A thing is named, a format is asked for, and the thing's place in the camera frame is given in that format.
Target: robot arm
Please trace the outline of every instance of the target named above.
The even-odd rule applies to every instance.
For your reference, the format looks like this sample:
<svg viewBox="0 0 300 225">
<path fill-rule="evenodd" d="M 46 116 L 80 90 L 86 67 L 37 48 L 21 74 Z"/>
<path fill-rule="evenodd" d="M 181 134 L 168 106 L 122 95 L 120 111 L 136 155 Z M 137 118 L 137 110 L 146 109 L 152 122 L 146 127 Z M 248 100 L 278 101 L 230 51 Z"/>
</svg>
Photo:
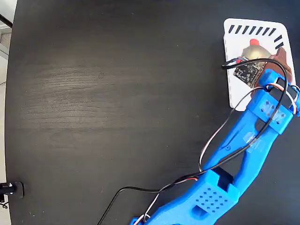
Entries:
<svg viewBox="0 0 300 225">
<path fill-rule="evenodd" d="M 273 70 L 266 70 L 259 83 L 265 87 L 268 83 L 276 83 L 279 78 L 283 79 Z M 256 122 L 266 122 L 277 104 L 278 101 L 269 92 L 258 90 L 204 169 L 211 168 L 228 154 L 251 142 L 258 133 Z M 160 207 L 145 225 L 213 225 L 238 202 L 257 177 L 273 142 L 292 118 L 293 107 L 287 109 L 281 105 L 264 133 L 244 153 L 240 171 L 235 178 L 220 167 L 208 170 L 183 196 Z"/>
</svg>

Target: ventilation holes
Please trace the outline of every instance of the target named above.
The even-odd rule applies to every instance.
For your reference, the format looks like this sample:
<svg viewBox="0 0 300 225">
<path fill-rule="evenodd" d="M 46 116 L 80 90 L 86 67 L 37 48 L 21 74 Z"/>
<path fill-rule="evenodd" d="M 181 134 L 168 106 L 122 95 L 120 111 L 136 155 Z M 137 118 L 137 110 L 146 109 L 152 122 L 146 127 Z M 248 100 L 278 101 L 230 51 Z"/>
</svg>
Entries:
<svg viewBox="0 0 300 225">
<path fill-rule="evenodd" d="M 274 43 L 279 41 L 280 39 L 282 39 L 282 35 L 280 35 L 279 37 L 277 37 L 275 40 L 274 40 Z"/>
<path fill-rule="evenodd" d="M 248 30 L 248 28 L 249 28 L 249 26 L 246 26 L 246 27 L 244 28 L 244 30 L 243 30 L 243 32 L 242 32 L 242 34 L 245 34 L 245 33 L 246 33 L 246 31 Z"/>
<path fill-rule="evenodd" d="M 276 28 L 273 28 L 273 29 L 271 30 L 269 36 L 271 36 L 271 35 L 274 33 L 274 31 L 276 31 Z"/>
<path fill-rule="evenodd" d="M 264 32 L 262 33 L 262 35 L 265 35 L 265 34 L 268 32 L 268 30 L 270 30 L 270 27 L 267 27 L 267 28 L 264 30 Z"/>
<path fill-rule="evenodd" d="M 233 30 L 233 28 L 234 28 L 234 25 L 231 25 L 230 28 L 229 28 L 228 33 L 231 33 L 231 31 Z"/>
<path fill-rule="evenodd" d="M 283 42 L 281 42 L 279 45 L 277 45 L 277 46 L 275 47 L 275 49 L 278 49 L 278 48 L 280 48 L 281 46 L 283 46 Z"/>
<path fill-rule="evenodd" d="M 236 32 L 235 32 L 236 34 L 240 31 L 241 27 L 242 27 L 242 25 L 238 26 L 238 28 L 236 29 Z"/>
<path fill-rule="evenodd" d="M 255 28 L 256 28 L 256 26 L 253 26 L 252 29 L 251 29 L 251 31 L 249 32 L 249 34 L 252 34 L 253 31 L 255 30 Z"/>
<path fill-rule="evenodd" d="M 260 28 L 258 29 L 258 31 L 256 32 L 256 35 L 258 35 L 258 34 L 261 32 L 262 29 L 263 29 L 263 27 L 260 27 Z"/>
</svg>

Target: white wire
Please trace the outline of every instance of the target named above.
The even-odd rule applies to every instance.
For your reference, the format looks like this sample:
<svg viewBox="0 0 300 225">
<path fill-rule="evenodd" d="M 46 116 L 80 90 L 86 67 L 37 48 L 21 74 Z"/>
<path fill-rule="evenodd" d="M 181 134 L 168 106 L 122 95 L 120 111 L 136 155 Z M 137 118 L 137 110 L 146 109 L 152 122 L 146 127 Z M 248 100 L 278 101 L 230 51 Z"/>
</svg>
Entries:
<svg viewBox="0 0 300 225">
<path fill-rule="evenodd" d="M 177 183 L 175 183 L 175 184 L 181 184 L 181 183 L 183 183 L 183 182 L 185 182 L 185 181 L 187 181 L 187 180 L 189 180 L 189 179 L 179 181 L 179 182 L 177 182 Z M 163 189 L 165 189 L 167 186 L 169 186 L 169 185 L 170 185 L 170 184 L 167 184 L 167 185 L 165 185 L 163 188 L 161 188 L 161 189 L 160 189 L 160 192 L 161 192 Z M 158 196 L 159 196 L 160 192 L 155 196 L 155 198 L 153 199 L 153 201 L 152 201 L 151 204 L 149 205 L 148 209 L 147 209 L 146 212 L 145 212 L 145 215 L 147 215 L 147 214 L 149 213 L 150 209 L 152 208 L 152 206 L 154 205 L 154 203 L 155 203 L 156 200 L 158 199 Z"/>
<path fill-rule="evenodd" d="M 258 90 L 258 89 L 263 89 L 262 87 L 256 87 L 256 88 L 253 88 L 250 92 L 248 92 L 239 102 L 238 104 L 230 111 L 229 113 L 229 116 L 227 117 L 227 119 L 225 120 L 225 122 L 219 127 L 218 130 L 216 130 L 216 132 L 210 137 L 210 139 L 206 142 L 205 146 L 202 148 L 202 151 L 201 151 L 201 155 L 199 157 L 199 170 L 202 171 L 201 169 L 201 161 L 202 161 L 202 158 L 205 154 L 205 151 L 207 149 L 207 147 L 209 146 L 210 142 L 212 141 L 212 139 L 217 135 L 217 133 L 225 126 L 225 124 L 228 122 L 231 114 L 234 112 L 234 110 L 236 109 L 236 107 L 238 107 L 238 105 L 249 95 L 251 94 L 254 90 Z"/>
<path fill-rule="evenodd" d="M 300 92 L 300 88 L 295 84 L 295 85 L 291 85 L 291 87 L 295 87 L 299 92 Z M 297 100 L 298 100 L 298 92 L 297 92 L 297 95 L 296 95 L 296 97 L 295 97 L 295 99 L 294 99 L 294 102 L 296 102 Z"/>
<path fill-rule="evenodd" d="M 277 84 L 277 83 L 269 83 L 268 85 L 266 85 L 266 88 L 268 88 L 269 85 L 272 85 L 278 89 L 280 89 L 281 91 L 284 91 L 284 88 Z M 202 148 L 201 151 L 201 155 L 199 157 L 199 170 L 202 171 L 201 169 L 201 162 L 202 162 L 202 158 L 205 154 L 205 151 L 207 150 L 207 147 L 209 146 L 210 142 L 212 141 L 212 139 L 217 135 L 217 133 L 225 126 L 225 124 L 228 122 L 231 114 L 234 112 L 234 110 L 236 109 L 236 107 L 245 99 L 246 96 L 248 96 L 250 93 L 252 93 L 254 90 L 256 89 L 262 89 L 262 87 L 256 87 L 254 89 L 252 89 L 250 92 L 248 92 L 239 102 L 238 104 L 230 111 L 229 116 L 227 117 L 227 119 L 225 120 L 225 122 L 219 127 L 218 130 L 216 130 L 216 132 L 210 137 L 210 139 L 206 142 L 205 146 Z M 296 106 L 296 100 L 298 99 L 298 95 L 296 96 L 295 99 L 292 98 L 292 96 L 290 95 L 289 92 L 286 92 L 287 96 L 290 98 L 292 105 L 293 105 L 293 114 L 295 115 L 297 113 L 297 106 Z"/>
<path fill-rule="evenodd" d="M 268 87 L 270 85 L 276 87 L 277 89 L 279 89 L 281 91 L 284 91 L 284 88 L 280 84 L 278 84 L 278 83 L 269 83 L 269 84 L 266 85 L 266 88 L 268 89 Z M 288 91 L 286 92 L 286 95 L 289 97 L 289 99 L 292 102 L 293 114 L 295 115 L 297 113 L 297 106 L 296 106 L 295 100 L 292 98 L 291 94 Z"/>
<path fill-rule="evenodd" d="M 143 219 L 143 217 L 144 217 L 144 214 L 142 214 L 142 215 L 137 219 L 137 221 L 136 221 L 133 225 L 138 225 L 139 222 Z"/>
</svg>

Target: black wire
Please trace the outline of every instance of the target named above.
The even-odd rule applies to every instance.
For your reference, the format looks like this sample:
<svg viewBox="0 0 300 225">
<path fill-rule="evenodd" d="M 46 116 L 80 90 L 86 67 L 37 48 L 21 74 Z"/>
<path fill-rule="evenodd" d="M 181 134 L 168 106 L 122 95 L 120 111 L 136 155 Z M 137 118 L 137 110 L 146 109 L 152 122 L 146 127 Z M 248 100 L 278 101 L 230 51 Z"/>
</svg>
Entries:
<svg viewBox="0 0 300 225">
<path fill-rule="evenodd" d="M 6 203 L 4 203 L 4 204 L 0 203 L 0 205 L 2 205 L 2 208 L 4 208 L 4 209 L 8 209 L 7 204 L 8 204 L 8 202 L 6 202 Z"/>
<path fill-rule="evenodd" d="M 229 114 L 229 116 L 227 117 L 227 119 L 226 119 L 226 122 L 230 119 L 230 117 L 232 116 L 232 114 L 233 114 L 233 111 L 240 105 L 240 103 L 250 94 L 250 93 L 252 93 L 253 91 L 256 91 L 256 90 L 258 90 L 258 89 L 263 89 L 262 87 L 257 87 L 256 89 L 252 89 L 251 91 L 249 91 L 239 102 L 238 102 L 238 104 L 231 110 L 231 112 L 230 112 L 230 114 Z M 199 156 L 199 160 L 198 160 L 198 162 L 199 162 L 199 168 L 201 169 L 201 165 L 200 165 L 200 158 L 201 158 L 201 155 Z"/>
<path fill-rule="evenodd" d="M 145 189 L 145 188 L 139 188 L 139 187 L 122 187 L 119 191 L 117 191 L 117 193 L 114 195 L 114 197 L 112 198 L 111 202 L 109 203 L 108 207 L 106 208 L 105 212 L 103 213 L 102 217 L 99 219 L 97 225 L 100 225 L 105 216 L 107 215 L 108 211 L 111 209 L 114 201 L 116 200 L 116 198 L 118 197 L 118 195 L 124 191 L 124 190 L 127 190 L 127 189 L 131 189 L 131 190 L 137 190 L 137 191 L 143 191 L 143 192 L 148 192 L 148 193 L 159 193 L 160 189 L 158 190 L 155 190 L 155 189 Z"/>
<path fill-rule="evenodd" d="M 274 115 L 276 114 L 277 110 L 279 109 L 279 107 L 281 106 L 281 102 L 282 99 L 284 97 L 284 95 L 287 92 L 287 88 L 288 88 L 288 80 L 287 80 L 287 72 L 286 69 L 283 67 L 283 65 L 281 63 L 279 63 L 276 60 L 272 60 L 272 59 L 268 59 L 268 58 L 261 58 L 261 59 L 253 59 L 253 60 L 247 60 L 247 61 L 243 61 L 241 63 L 238 64 L 233 64 L 233 65 L 228 65 L 232 62 L 235 62 L 237 59 L 232 59 L 230 61 L 227 61 L 225 64 L 222 65 L 223 69 L 231 69 L 231 68 L 238 68 L 247 64 L 252 64 L 252 63 L 256 63 L 256 62 L 271 62 L 276 64 L 277 66 L 280 67 L 280 69 L 282 69 L 284 77 L 285 77 L 285 85 L 284 85 L 284 91 L 282 92 L 280 99 L 278 101 L 277 106 L 274 109 L 274 112 L 272 113 L 272 115 L 270 116 L 269 120 L 264 124 L 264 126 L 262 127 L 262 129 L 258 132 L 258 134 L 254 137 L 254 139 L 252 139 L 246 146 L 244 146 L 241 149 L 237 149 L 235 152 L 229 154 L 227 157 L 225 157 L 224 159 L 222 159 L 219 163 L 217 163 L 216 165 L 203 170 L 201 172 L 195 172 L 195 173 L 190 173 L 184 176 L 179 177 L 178 179 L 176 179 L 173 183 L 169 184 L 168 186 L 166 186 L 165 188 L 161 189 L 161 190 L 151 190 L 151 189 L 144 189 L 144 188 L 139 188 L 139 187 L 123 187 L 121 188 L 113 197 L 113 199 L 111 200 L 111 202 L 109 203 L 108 207 L 106 208 L 104 214 L 102 215 L 102 217 L 100 218 L 99 222 L 97 223 L 97 225 L 100 225 L 102 223 L 102 221 L 104 220 L 105 216 L 107 215 L 108 211 L 110 210 L 110 208 L 112 207 L 114 201 L 116 200 L 116 198 L 118 197 L 118 195 L 120 194 L 120 192 L 122 192 L 125 189 L 133 189 L 133 190 L 138 190 L 138 191 L 143 191 L 143 192 L 148 192 L 148 193 L 161 193 L 164 192 L 166 190 L 169 190 L 170 188 L 172 188 L 174 185 L 176 185 L 176 183 L 181 182 L 185 179 L 189 179 L 189 178 L 193 178 L 193 177 L 198 177 L 204 173 L 206 173 L 208 170 L 213 170 L 225 163 L 227 163 L 228 161 L 234 159 L 235 157 L 237 157 L 239 154 L 245 152 L 248 148 L 250 148 L 250 146 L 256 142 L 256 140 L 263 134 L 263 132 L 266 130 L 266 128 L 268 127 L 268 125 L 272 122 L 272 119 L 274 117 Z"/>
<path fill-rule="evenodd" d="M 288 88 L 288 80 L 287 80 L 286 69 L 283 67 L 283 65 L 280 62 L 278 62 L 276 60 L 272 60 L 272 59 L 261 58 L 261 59 L 247 60 L 247 61 L 244 61 L 244 62 L 241 62 L 241 63 L 238 63 L 238 64 L 234 64 L 234 65 L 228 66 L 229 63 L 232 63 L 232 62 L 235 62 L 235 61 L 236 61 L 236 59 L 232 59 L 232 60 L 226 62 L 225 64 L 222 65 L 222 68 L 224 68 L 224 69 L 237 68 L 237 67 L 241 67 L 241 66 L 244 66 L 244 65 L 247 65 L 247 64 L 256 63 L 256 62 L 271 62 L 271 63 L 274 63 L 274 64 L 276 64 L 277 66 L 280 67 L 280 69 L 283 71 L 283 74 L 284 74 L 284 77 L 285 77 L 285 86 L 284 86 L 284 91 L 281 93 L 281 96 L 280 96 L 280 99 L 278 101 L 278 104 L 277 104 L 277 106 L 274 109 L 274 112 L 270 116 L 269 120 L 264 124 L 264 126 L 262 127 L 262 129 L 254 137 L 254 139 L 252 139 L 252 141 L 250 141 L 245 147 L 243 147 L 241 149 L 237 149 L 235 152 L 229 154 L 227 157 L 225 157 L 224 159 L 222 159 L 219 163 L 217 163 L 216 165 L 212 166 L 211 168 L 208 168 L 208 169 L 203 170 L 201 172 L 195 172 L 195 173 L 187 174 L 187 175 L 184 175 L 184 176 L 178 178 L 172 184 L 170 184 L 169 186 L 167 186 L 164 190 L 167 190 L 167 189 L 173 187 L 174 184 L 177 183 L 177 182 L 180 182 L 180 181 L 188 179 L 188 178 L 197 177 L 197 176 L 200 176 L 200 175 L 206 173 L 208 170 L 213 170 L 213 169 L 215 169 L 215 168 L 217 168 L 217 167 L 219 167 L 219 166 L 227 163 L 228 161 L 234 159 L 235 157 L 237 157 L 239 154 L 243 153 L 244 151 L 246 151 L 263 134 L 263 132 L 268 127 L 268 125 L 272 122 L 272 119 L 273 119 L 274 115 L 276 114 L 278 108 L 281 106 L 282 99 L 283 99 L 284 95 L 286 94 L 286 91 L 287 91 L 287 88 Z"/>
</svg>

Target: wire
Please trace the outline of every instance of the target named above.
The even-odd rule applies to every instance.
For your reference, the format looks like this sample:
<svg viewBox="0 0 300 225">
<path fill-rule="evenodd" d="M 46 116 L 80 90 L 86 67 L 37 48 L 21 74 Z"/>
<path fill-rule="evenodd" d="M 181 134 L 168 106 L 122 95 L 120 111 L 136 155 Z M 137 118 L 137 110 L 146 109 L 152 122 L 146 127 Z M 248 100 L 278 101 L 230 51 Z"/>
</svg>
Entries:
<svg viewBox="0 0 300 225">
<path fill-rule="evenodd" d="M 0 205 L 2 205 L 2 208 L 4 208 L 4 209 L 8 209 L 7 204 L 8 204 L 8 202 L 6 202 L 6 203 L 4 203 L 4 204 L 0 203 Z"/>
<path fill-rule="evenodd" d="M 283 91 L 283 87 L 280 84 L 278 84 L 278 83 L 269 83 L 269 84 L 266 85 L 266 88 L 268 89 L 270 85 L 272 85 L 275 88 Z M 292 102 L 293 114 L 295 115 L 297 113 L 297 106 L 296 106 L 295 100 L 292 98 L 291 94 L 288 91 L 286 92 L 286 95 L 289 97 L 289 99 Z"/>
<path fill-rule="evenodd" d="M 185 180 L 182 180 L 182 181 L 179 181 L 177 182 L 176 184 L 181 184 L 187 180 L 196 180 L 198 181 L 197 178 L 188 178 L 188 179 L 185 179 Z M 160 189 L 160 191 L 162 191 L 164 188 L 166 188 L 167 186 L 169 186 L 170 184 L 167 184 L 165 185 L 163 188 Z M 143 220 L 144 222 L 146 223 L 146 215 L 149 213 L 150 209 L 152 208 L 152 206 L 154 205 L 154 203 L 156 202 L 156 200 L 158 199 L 158 196 L 159 196 L 160 192 L 155 196 L 155 198 L 153 199 L 153 201 L 151 202 L 151 204 L 149 205 L 149 207 L 147 208 L 146 212 L 144 213 L 144 216 L 143 216 Z"/>
<path fill-rule="evenodd" d="M 112 207 L 114 201 L 116 200 L 116 198 L 118 197 L 118 195 L 122 191 L 127 190 L 127 189 L 132 189 L 132 190 L 136 190 L 136 191 L 143 191 L 143 192 L 148 192 L 148 193 L 159 193 L 160 192 L 160 189 L 155 190 L 155 189 L 145 189 L 145 188 L 139 188 L 139 187 L 122 187 L 120 190 L 117 191 L 117 193 L 112 198 L 111 202 L 109 203 L 109 205 L 106 208 L 105 212 L 103 213 L 102 217 L 99 219 L 97 225 L 100 225 L 103 222 L 105 216 L 107 215 L 108 211 L 111 209 L 111 207 Z"/>
<path fill-rule="evenodd" d="M 144 218 L 144 215 L 141 215 L 137 220 L 136 220 L 136 222 L 133 224 L 133 225 L 138 225 L 139 224 L 139 222 L 141 222 L 141 220 Z"/>
<path fill-rule="evenodd" d="M 225 122 L 219 127 L 219 129 L 210 137 L 210 139 L 206 142 L 205 146 L 202 148 L 201 150 L 201 154 L 200 154 L 200 157 L 199 157 L 199 170 L 202 171 L 201 169 L 201 161 L 202 161 L 202 158 L 205 154 L 205 151 L 207 150 L 210 142 L 212 141 L 212 139 L 217 135 L 217 133 L 225 126 L 225 124 L 229 121 L 232 113 L 234 112 L 234 110 L 239 106 L 239 104 L 249 95 L 251 94 L 253 91 L 255 90 L 258 90 L 258 89 L 263 89 L 262 87 L 256 87 L 256 88 L 253 88 L 251 91 L 249 91 L 244 97 L 242 97 L 242 99 L 238 102 L 238 104 L 230 111 L 229 113 L 229 116 L 227 117 L 227 119 L 225 120 Z"/>
<path fill-rule="evenodd" d="M 251 64 L 251 63 L 256 63 L 256 62 L 271 62 L 276 64 L 277 66 L 280 67 L 280 69 L 283 71 L 284 77 L 285 77 L 285 85 L 284 85 L 284 90 L 281 94 L 281 97 L 278 101 L 277 106 L 274 109 L 274 112 L 272 113 L 272 115 L 270 116 L 269 120 L 264 124 L 264 126 L 262 127 L 262 129 L 258 132 L 258 134 L 243 148 L 241 149 L 237 149 L 236 151 L 234 151 L 233 153 L 229 154 L 227 157 L 223 158 L 220 162 L 218 162 L 216 165 L 200 171 L 200 172 L 195 172 L 195 173 L 190 173 L 190 174 L 186 174 L 184 176 L 179 177 L 178 179 L 176 179 L 173 183 L 166 185 L 165 187 L 163 187 L 160 190 L 151 190 L 151 189 L 144 189 L 144 188 L 139 188 L 139 187 L 123 187 L 121 188 L 113 197 L 113 199 L 111 200 L 110 204 L 108 205 L 107 209 L 105 210 L 104 214 L 102 215 L 101 219 L 99 220 L 97 225 L 100 225 L 102 223 L 102 221 L 104 220 L 105 216 L 107 215 L 109 209 L 112 207 L 114 201 L 116 200 L 116 198 L 118 197 L 118 195 L 120 194 L 120 192 L 122 192 L 123 190 L 126 189 L 133 189 L 133 190 L 139 190 L 139 191 L 143 191 L 143 192 L 148 192 L 148 193 L 157 193 L 160 194 L 163 191 L 166 191 L 168 189 L 171 189 L 172 187 L 174 187 L 174 185 L 176 185 L 177 183 L 180 183 L 181 181 L 187 180 L 187 179 L 191 179 L 191 178 L 195 178 L 198 177 L 204 173 L 206 173 L 208 170 L 213 170 L 225 163 L 227 163 L 228 161 L 234 159 L 235 157 L 237 157 L 239 154 L 243 153 L 244 151 L 246 151 L 248 148 L 250 148 L 252 146 L 252 144 L 263 134 L 263 132 L 266 130 L 266 128 L 268 127 L 268 125 L 271 123 L 274 115 L 276 114 L 277 110 L 279 109 L 279 107 L 281 106 L 281 102 L 283 99 L 283 96 L 286 94 L 287 91 L 287 87 L 288 87 L 288 81 L 287 81 L 287 72 L 286 69 L 283 67 L 283 65 L 281 63 L 279 63 L 276 60 L 272 60 L 272 59 L 268 59 L 268 58 L 261 58 L 261 59 L 253 59 L 253 60 L 247 60 L 247 61 L 243 61 L 240 62 L 238 64 L 234 64 L 234 65 L 228 65 L 230 63 L 235 62 L 237 59 L 232 59 L 229 60 L 227 62 L 225 62 L 225 64 L 222 65 L 223 69 L 231 69 L 231 68 L 237 68 L 237 67 L 241 67 L 247 64 Z"/>
<path fill-rule="evenodd" d="M 298 92 L 300 93 L 300 88 L 297 86 L 297 85 L 291 85 L 291 87 L 294 87 L 294 88 L 296 88 L 297 90 L 298 90 Z M 295 99 L 294 99 L 294 101 L 296 102 L 297 100 L 298 100 L 298 92 L 297 92 L 297 95 L 296 95 L 296 97 L 295 97 Z"/>
<path fill-rule="evenodd" d="M 200 175 L 206 173 L 208 170 L 213 170 L 213 169 L 215 169 L 215 168 L 217 168 L 217 167 L 219 167 L 219 166 L 227 163 L 228 161 L 234 159 L 235 157 L 237 157 L 241 153 L 245 152 L 248 148 L 250 148 L 252 146 L 252 144 L 254 142 L 256 142 L 256 140 L 267 129 L 268 125 L 272 122 L 272 119 L 273 119 L 274 115 L 276 114 L 276 112 L 278 111 L 279 107 L 281 106 L 281 102 L 282 102 L 283 96 L 286 94 L 286 91 L 287 91 L 288 80 L 287 80 L 287 71 L 286 71 L 286 69 L 283 67 L 283 65 L 280 62 L 278 62 L 276 60 L 273 60 L 273 59 L 261 58 L 261 59 L 253 59 L 253 60 L 248 60 L 248 61 L 240 62 L 240 63 L 234 64 L 234 65 L 228 65 L 229 63 L 232 63 L 232 62 L 235 62 L 235 61 L 236 61 L 236 59 L 232 59 L 232 60 L 229 60 L 229 61 L 225 62 L 225 64 L 222 65 L 222 68 L 224 68 L 224 69 L 232 69 L 232 68 L 237 68 L 237 67 L 241 67 L 241 66 L 244 66 L 244 65 L 247 65 L 247 64 L 251 64 L 251 63 L 256 63 L 256 62 L 271 62 L 271 63 L 274 63 L 277 66 L 279 66 L 280 69 L 283 71 L 283 74 L 284 74 L 284 77 L 285 77 L 285 85 L 284 85 L 284 90 L 283 90 L 283 92 L 282 92 L 282 94 L 281 94 L 281 96 L 280 96 L 280 98 L 278 100 L 278 104 L 276 105 L 273 113 L 271 114 L 271 116 L 268 119 L 268 121 L 264 124 L 264 126 L 262 127 L 262 129 L 258 132 L 258 134 L 246 146 L 244 146 L 241 149 L 237 149 L 236 151 L 234 151 L 233 153 L 229 154 L 227 157 L 225 157 L 224 159 L 222 159 L 220 162 L 218 162 L 217 164 L 215 164 L 214 166 L 212 166 L 212 167 L 210 167 L 210 168 L 208 168 L 206 170 L 203 170 L 203 171 L 200 171 L 200 172 L 195 172 L 195 173 L 190 173 L 190 174 L 187 174 L 187 175 L 179 177 L 177 180 L 175 180 L 173 182 L 173 184 L 171 184 L 170 186 L 168 186 L 166 188 L 171 188 L 178 181 L 181 181 L 181 180 L 184 180 L 184 179 L 187 179 L 187 178 L 191 178 L 191 177 L 200 176 Z"/>
</svg>

